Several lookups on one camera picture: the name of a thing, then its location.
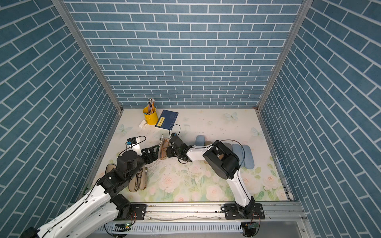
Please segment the beige case striped glasses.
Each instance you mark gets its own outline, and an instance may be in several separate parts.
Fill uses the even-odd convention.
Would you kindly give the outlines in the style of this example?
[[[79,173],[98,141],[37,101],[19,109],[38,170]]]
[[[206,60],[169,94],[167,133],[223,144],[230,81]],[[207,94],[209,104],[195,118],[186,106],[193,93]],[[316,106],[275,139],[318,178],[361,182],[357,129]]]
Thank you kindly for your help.
[[[158,153],[158,159],[159,160],[165,160],[168,157],[167,149],[170,146],[169,138],[164,137],[164,135],[161,136],[159,141],[159,153]]]

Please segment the blue case orange glasses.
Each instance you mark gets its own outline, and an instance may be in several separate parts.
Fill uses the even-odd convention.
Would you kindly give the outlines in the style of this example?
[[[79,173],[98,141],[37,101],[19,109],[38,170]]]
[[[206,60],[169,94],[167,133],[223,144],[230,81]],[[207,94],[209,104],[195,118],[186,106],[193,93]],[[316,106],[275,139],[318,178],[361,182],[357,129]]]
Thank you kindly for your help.
[[[195,146],[204,146],[205,144],[205,137],[204,135],[198,135],[195,139]]]

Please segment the blue case yellow glasses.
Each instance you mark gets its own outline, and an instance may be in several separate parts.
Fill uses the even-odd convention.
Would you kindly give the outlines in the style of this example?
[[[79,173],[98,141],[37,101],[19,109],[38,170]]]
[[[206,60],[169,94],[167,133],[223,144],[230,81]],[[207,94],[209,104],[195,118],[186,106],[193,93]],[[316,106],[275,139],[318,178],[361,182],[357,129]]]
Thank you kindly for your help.
[[[232,151],[237,155],[239,158],[239,165],[240,167],[243,166],[244,163],[244,149],[239,144],[232,144]]]

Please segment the blue case white glasses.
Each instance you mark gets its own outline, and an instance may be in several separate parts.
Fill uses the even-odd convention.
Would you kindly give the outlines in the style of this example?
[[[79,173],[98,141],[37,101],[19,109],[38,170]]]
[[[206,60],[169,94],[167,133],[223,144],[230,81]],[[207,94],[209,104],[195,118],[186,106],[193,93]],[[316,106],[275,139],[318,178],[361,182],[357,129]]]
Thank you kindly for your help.
[[[243,167],[245,167],[248,170],[252,170],[255,167],[255,162],[254,162],[252,150],[248,145],[243,145],[243,149],[245,152],[245,158],[243,160]]]

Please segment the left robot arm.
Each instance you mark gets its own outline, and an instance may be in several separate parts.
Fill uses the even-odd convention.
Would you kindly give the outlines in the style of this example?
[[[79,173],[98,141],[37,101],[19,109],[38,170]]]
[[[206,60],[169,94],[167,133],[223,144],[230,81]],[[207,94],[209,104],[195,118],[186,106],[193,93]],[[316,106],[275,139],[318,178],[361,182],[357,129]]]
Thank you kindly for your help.
[[[159,145],[141,150],[126,150],[117,158],[115,168],[97,180],[89,193],[52,221],[40,228],[30,227],[22,238],[80,238],[115,219],[130,219],[138,215],[131,202],[121,194],[131,180],[147,164],[158,159]]]

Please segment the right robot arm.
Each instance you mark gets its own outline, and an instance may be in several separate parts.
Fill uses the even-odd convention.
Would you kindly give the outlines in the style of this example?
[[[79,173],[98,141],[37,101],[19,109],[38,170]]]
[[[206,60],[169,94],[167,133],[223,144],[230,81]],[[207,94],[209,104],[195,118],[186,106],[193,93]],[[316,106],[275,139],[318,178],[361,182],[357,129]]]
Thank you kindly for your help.
[[[254,210],[256,201],[246,189],[241,177],[239,157],[222,141],[216,140],[208,146],[188,146],[173,132],[170,134],[169,143],[171,152],[179,161],[206,161],[220,178],[226,180],[239,211],[249,214]]]

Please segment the beige case black glasses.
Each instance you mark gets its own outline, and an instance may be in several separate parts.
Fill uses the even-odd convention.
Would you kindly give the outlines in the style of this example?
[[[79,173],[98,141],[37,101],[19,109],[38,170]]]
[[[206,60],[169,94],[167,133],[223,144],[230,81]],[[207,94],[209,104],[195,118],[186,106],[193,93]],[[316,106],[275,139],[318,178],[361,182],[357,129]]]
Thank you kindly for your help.
[[[115,169],[116,167],[117,167],[116,164],[108,164],[108,165],[106,166],[106,169],[105,169],[105,174],[111,172],[111,171],[112,171],[113,169]]]

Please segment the dark blue book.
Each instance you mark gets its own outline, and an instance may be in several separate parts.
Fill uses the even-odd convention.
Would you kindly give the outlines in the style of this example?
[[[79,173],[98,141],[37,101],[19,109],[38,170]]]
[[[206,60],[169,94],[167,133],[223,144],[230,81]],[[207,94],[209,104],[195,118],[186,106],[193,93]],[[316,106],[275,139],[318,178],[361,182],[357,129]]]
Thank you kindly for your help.
[[[178,112],[163,110],[155,126],[160,129],[170,130],[175,124],[178,114]]]

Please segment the yellow pen cup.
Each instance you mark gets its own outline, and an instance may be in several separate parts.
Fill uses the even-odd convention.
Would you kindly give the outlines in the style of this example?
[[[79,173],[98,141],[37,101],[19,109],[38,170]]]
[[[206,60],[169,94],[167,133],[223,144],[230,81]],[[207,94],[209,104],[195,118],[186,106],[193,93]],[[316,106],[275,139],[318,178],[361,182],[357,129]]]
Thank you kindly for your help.
[[[152,113],[149,113],[148,106],[143,109],[145,121],[148,125],[154,126],[158,122],[158,115],[156,108],[153,109]]]

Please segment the white eraser sharpener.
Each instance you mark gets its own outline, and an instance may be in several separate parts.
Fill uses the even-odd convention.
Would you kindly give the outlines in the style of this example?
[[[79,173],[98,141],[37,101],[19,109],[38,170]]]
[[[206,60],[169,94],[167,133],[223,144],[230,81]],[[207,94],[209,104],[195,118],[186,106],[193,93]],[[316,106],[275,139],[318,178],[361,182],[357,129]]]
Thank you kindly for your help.
[[[142,129],[147,125],[146,120],[142,120],[142,122],[139,124],[139,128]]]

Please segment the pencils in cup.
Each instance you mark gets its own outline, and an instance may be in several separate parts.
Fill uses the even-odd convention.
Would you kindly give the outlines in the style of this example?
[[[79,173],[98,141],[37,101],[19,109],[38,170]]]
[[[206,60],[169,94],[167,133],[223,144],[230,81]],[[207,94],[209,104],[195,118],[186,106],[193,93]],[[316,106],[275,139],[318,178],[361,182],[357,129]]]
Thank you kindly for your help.
[[[149,98],[149,101],[148,101],[148,107],[147,107],[147,114],[148,115],[151,115],[154,111],[154,106],[155,104],[155,99],[154,98]]]

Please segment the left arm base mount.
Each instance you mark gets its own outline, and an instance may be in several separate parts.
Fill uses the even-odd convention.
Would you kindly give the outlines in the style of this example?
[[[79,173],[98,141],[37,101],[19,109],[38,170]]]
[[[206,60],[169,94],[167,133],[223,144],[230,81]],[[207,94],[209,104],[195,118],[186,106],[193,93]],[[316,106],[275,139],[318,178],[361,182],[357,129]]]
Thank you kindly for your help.
[[[117,206],[117,217],[114,221],[123,221],[123,220],[132,220],[134,221],[142,221],[145,218],[147,205],[143,203],[138,204],[130,204],[125,206],[124,208]]]

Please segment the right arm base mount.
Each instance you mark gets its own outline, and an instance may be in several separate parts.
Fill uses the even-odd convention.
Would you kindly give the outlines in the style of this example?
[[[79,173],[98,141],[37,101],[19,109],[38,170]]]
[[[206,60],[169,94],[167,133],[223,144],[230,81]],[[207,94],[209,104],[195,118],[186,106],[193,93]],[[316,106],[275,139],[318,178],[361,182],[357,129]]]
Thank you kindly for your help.
[[[226,203],[221,207],[221,211],[224,213],[226,220],[265,219],[263,206],[260,203],[249,204],[247,207],[242,207],[236,203]]]

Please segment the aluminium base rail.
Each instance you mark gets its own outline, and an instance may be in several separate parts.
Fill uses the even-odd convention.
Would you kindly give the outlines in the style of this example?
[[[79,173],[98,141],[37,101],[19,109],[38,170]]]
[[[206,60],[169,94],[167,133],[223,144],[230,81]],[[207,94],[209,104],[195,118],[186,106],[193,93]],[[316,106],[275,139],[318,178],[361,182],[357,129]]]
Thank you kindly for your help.
[[[226,220],[221,207],[233,202],[146,203],[142,221],[110,221],[82,238],[313,238],[299,202],[256,202],[265,219]]]

